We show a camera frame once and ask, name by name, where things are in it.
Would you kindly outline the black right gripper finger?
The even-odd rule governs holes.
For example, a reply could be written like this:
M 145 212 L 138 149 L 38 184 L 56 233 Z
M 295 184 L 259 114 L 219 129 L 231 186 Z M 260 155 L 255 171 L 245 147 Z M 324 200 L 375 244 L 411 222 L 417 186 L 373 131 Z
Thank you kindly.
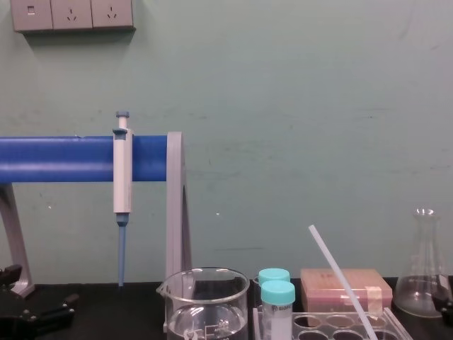
M 433 304 L 443 319 L 452 318 L 452 291 L 448 277 L 439 275 L 436 279 L 437 288 L 433 293 Z

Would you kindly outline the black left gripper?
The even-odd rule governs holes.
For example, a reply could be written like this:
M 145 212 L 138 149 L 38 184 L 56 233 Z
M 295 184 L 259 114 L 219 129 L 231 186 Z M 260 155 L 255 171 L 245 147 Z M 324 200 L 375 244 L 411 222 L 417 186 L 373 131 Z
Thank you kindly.
M 20 280 L 22 266 L 14 264 L 0 270 L 0 284 L 15 284 Z M 38 323 L 71 322 L 79 302 L 74 293 L 55 307 L 42 312 L 9 310 L 1 312 L 1 339 L 34 339 Z

